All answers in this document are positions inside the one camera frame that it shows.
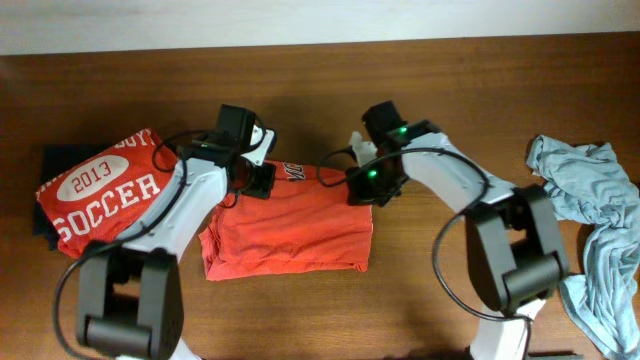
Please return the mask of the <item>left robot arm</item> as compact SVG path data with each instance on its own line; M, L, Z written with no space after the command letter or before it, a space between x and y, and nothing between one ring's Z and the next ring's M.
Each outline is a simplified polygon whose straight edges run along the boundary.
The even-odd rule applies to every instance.
M212 129L185 132L168 185L113 242L90 242L79 273L75 336L113 359L193 359L182 337L179 263L211 209L228 195L269 196L274 130L224 105Z

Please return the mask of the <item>plain orange-red t-shirt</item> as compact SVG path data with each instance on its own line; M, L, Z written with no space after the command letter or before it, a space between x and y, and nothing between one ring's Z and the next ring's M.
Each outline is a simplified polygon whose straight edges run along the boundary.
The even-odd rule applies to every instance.
M223 281L321 270L365 272L373 235L372 209L347 204L339 170L274 161L266 200L228 195L199 234L205 277Z

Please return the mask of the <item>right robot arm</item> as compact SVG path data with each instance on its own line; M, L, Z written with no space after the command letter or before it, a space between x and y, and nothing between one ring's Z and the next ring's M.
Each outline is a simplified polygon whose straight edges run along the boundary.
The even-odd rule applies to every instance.
M362 116L369 135L351 137L346 172L351 205L385 206L414 180L454 213L433 243L432 265L446 233L465 226L466 259L482 310L467 350L470 359L526 359L533 320L569 275L569 261L554 209L539 185L518 187L495 177L460 152L428 120L409 124L386 101Z

